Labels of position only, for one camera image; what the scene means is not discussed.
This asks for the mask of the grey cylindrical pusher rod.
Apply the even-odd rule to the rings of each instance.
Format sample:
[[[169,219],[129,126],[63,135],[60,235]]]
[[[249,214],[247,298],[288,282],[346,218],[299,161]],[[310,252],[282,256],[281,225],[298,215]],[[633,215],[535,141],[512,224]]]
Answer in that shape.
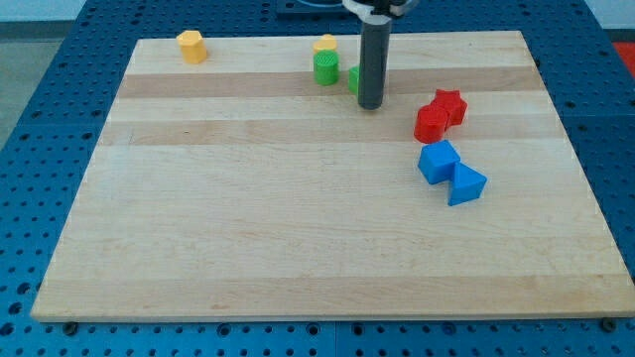
[[[383,102],[391,28],[392,20],[384,15],[362,20],[357,100],[366,110]]]

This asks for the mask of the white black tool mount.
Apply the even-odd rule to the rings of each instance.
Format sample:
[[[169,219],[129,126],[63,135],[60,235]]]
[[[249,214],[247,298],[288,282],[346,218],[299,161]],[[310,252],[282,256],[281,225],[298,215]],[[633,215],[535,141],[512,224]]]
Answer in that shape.
[[[343,7],[359,19],[397,19],[418,6],[420,0],[342,0]]]

